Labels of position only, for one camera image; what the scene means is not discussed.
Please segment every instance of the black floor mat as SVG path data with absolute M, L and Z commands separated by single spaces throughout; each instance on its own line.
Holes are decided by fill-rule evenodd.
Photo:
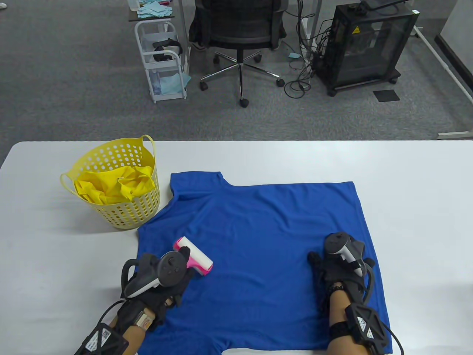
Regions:
M 379 102 L 401 101 L 394 90 L 373 91 Z

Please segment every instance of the yellow cloth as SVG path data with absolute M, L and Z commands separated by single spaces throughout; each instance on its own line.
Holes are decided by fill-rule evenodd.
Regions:
M 124 166 L 109 171 L 84 171 L 74 182 L 77 193 L 94 204 L 129 202 L 155 188 L 150 166 Z

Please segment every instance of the chair base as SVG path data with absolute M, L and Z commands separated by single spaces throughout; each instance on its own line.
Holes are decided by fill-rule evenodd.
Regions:
M 251 69 L 254 69 L 260 73 L 263 73 L 263 74 L 266 74 L 266 75 L 269 75 L 269 76 L 272 76 L 274 78 L 276 78 L 276 84 L 278 85 L 278 87 L 282 88 L 285 83 L 284 83 L 284 80 L 281 79 L 281 77 L 279 75 L 276 75 L 274 73 L 271 73 L 270 71 L 266 71 L 262 68 L 258 68 L 258 67 L 255 67 L 254 65 L 251 65 L 251 64 L 248 64 L 248 63 L 245 63 L 246 61 L 248 61 L 249 59 L 253 58 L 254 61 L 256 63 L 259 63 L 261 61 L 261 51 L 257 51 L 255 53 L 253 53 L 252 55 L 249 55 L 247 56 L 246 58 L 243 58 L 243 50 L 237 50 L 236 51 L 236 59 L 235 58 L 232 58 L 224 53 L 220 53 L 220 52 L 215 52 L 215 57 L 213 59 L 213 62 L 214 64 L 218 64 L 220 62 L 220 58 L 224 58 L 224 59 L 227 59 L 228 61 L 232 62 L 233 64 L 229 65 L 228 67 L 225 67 L 223 69 L 220 69 L 219 71 L 216 71 L 215 73 L 212 73 L 212 74 L 209 74 L 209 75 L 205 75 L 203 77 L 201 77 L 201 82 L 200 82 L 200 87 L 201 87 L 201 90 L 204 91 L 204 90 L 207 90 L 209 87 L 208 85 L 204 82 L 210 78 L 213 78 L 214 76 L 217 76 L 227 70 L 230 70 L 230 69 L 233 69 L 233 68 L 238 68 L 238 74 L 239 74 L 239 82 L 240 82 L 240 106 L 241 107 L 247 107 L 248 104 L 249 104 L 249 101 L 244 98 L 243 96 L 243 67 L 248 67 L 248 68 L 251 68 Z

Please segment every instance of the black glove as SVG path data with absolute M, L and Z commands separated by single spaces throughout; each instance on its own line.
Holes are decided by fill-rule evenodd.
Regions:
M 333 285 L 337 282 L 342 283 L 343 289 L 348 294 L 351 302 L 364 303 L 364 295 L 367 291 L 365 278 L 358 276 L 340 255 L 324 254 L 323 259 L 315 252 L 310 252 L 307 255 L 307 260 L 314 274 L 316 293 L 320 282 L 323 282 L 325 293 L 325 297 L 322 300 L 323 308 L 328 307 Z M 366 258 L 364 261 L 371 268 L 375 266 L 374 260 L 370 258 Z
M 179 249 L 179 253 L 181 253 L 186 262 L 189 260 L 189 256 L 191 251 L 188 247 L 182 247 Z M 122 309 L 126 309 L 126 307 L 138 307 L 137 304 L 144 305 L 144 307 L 149 308 L 152 310 L 156 318 L 153 321 L 153 324 L 149 328 L 149 330 L 153 331 L 156 329 L 157 326 L 160 326 L 164 323 L 166 318 L 166 311 L 168 308 L 172 308 L 174 306 L 179 307 L 182 303 L 182 295 L 186 290 L 190 280 L 194 277 L 195 271 L 193 268 L 187 269 L 184 277 L 182 280 L 175 286 L 171 287 L 163 287 L 158 286 L 156 288 L 150 288 L 149 290 L 139 294 L 136 297 L 128 299 L 125 304 L 122 306 Z M 134 279 L 136 274 L 130 278 L 128 282 Z

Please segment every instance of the white rolling cart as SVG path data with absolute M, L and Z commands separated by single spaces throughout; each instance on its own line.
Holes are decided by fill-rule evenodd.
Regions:
M 184 85 L 184 69 L 181 61 L 185 61 L 186 51 L 181 55 L 171 50 L 155 51 L 153 43 L 172 39 L 179 42 L 174 25 L 169 19 L 155 19 L 140 21 L 135 25 L 135 36 L 140 50 L 141 61 L 145 69 L 149 85 L 149 94 L 154 103 L 174 98 L 187 98 Z M 157 62 L 156 54 L 165 54 L 172 57 L 171 60 Z M 161 93 L 161 79 L 179 74 L 182 92 Z

